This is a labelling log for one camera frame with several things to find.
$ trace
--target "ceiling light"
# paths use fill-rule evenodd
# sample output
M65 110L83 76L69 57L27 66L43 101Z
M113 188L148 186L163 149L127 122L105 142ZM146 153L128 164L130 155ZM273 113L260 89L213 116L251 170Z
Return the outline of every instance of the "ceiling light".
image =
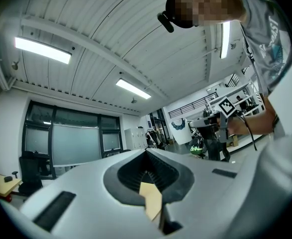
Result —
M130 83L124 81L123 79L119 79L119 81L116 83L117 86L120 86L126 90L129 90L132 93L135 93L136 95L141 96L142 98L148 99L151 96L147 93L143 92L142 90L136 88L135 86L131 85Z
M15 38L15 47L61 61L65 64L68 64L71 58L70 53L58 50L46 44L41 44L39 42L27 40L20 37Z
M221 59L226 58L227 50L229 48L230 40L230 24L231 22L225 22L222 24L222 47L221 47Z

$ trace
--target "window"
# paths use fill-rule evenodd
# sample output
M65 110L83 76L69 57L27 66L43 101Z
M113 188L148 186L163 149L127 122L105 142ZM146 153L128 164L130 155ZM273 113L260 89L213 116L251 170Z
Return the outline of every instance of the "window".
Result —
M22 151L38 159L42 179L55 179L76 165L121 153L119 118L30 102Z

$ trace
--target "office chair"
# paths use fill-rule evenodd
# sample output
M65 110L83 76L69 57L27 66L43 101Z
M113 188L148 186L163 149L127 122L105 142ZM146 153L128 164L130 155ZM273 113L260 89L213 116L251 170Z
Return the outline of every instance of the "office chair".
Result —
M38 171L38 160L33 157L33 152L24 151L22 157L19 158L19 162L23 183L18 190L20 193L30 196L43 187L40 172Z

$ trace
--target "window frame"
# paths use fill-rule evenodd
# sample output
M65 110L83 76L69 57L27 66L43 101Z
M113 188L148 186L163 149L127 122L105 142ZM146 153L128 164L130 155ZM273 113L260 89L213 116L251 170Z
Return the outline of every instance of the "window frame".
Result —
M45 107L49 109L53 109L52 113L52 119L51 119L51 124L42 124L39 122L34 122L29 120L33 106L40 106L40 107ZM73 109L68 109L68 108L63 108L63 107L58 107L58 106L53 106L53 105L47 105L35 101L30 101L29 106L27 108L27 112L25 115L24 119L24 126L23 126L23 134L22 134L22 152L26 151L26 130L28 127L32 128L37 128L37 129L43 129L43 130L48 130L48 157L47 159L50 160L50 169L51 169L51 174L52 176L41 176L41 179L48 179L48 180L54 180L58 178L55 173L55 169L53 167L53 158L52 158L52 135L53 135L53 124L55 123L55 118L56 118L56 112L57 111L66 111L66 112L71 112L71 113L78 113L78 114L83 114L83 115L89 115L89 116L95 116L97 117L97 126L99 129L99 146L100 146L100 154L101 158L106 158L106 155L109 153L115 153L119 152L121 153L123 151L122 147L122 137L121 137L121 130L120 130L120 120L119 117L114 117L114 116L108 116L108 115L103 115L103 114L94 114L94 113L88 113L88 112L82 112L78 110L73 110ZM101 118L111 118L111 119L116 119L116 124L118 129L105 129L101 127ZM114 149L114 150L109 150L105 151L104 150L104 144L103 144L103 134L107 133L117 133L119 137L119 144L120 148L119 149ZM41 153L39 155L34 153L35 158L45 158Z

